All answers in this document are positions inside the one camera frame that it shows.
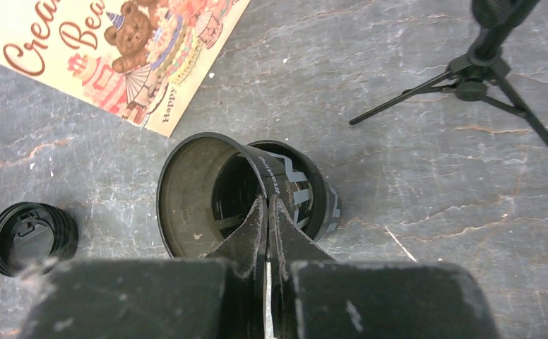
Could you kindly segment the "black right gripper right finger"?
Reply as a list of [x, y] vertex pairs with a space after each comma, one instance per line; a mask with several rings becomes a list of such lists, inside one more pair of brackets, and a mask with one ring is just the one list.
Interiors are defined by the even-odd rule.
[[297, 228], [279, 196], [268, 206], [271, 306], [278, 338], [329, 338], [334, 260]]

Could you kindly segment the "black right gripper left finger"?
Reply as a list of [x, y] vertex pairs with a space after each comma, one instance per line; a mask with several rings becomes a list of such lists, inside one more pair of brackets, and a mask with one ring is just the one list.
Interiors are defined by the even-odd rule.
[[211, 338], [264, 338], [267, 201], [255, 199], [243, 223], [208, 256]]

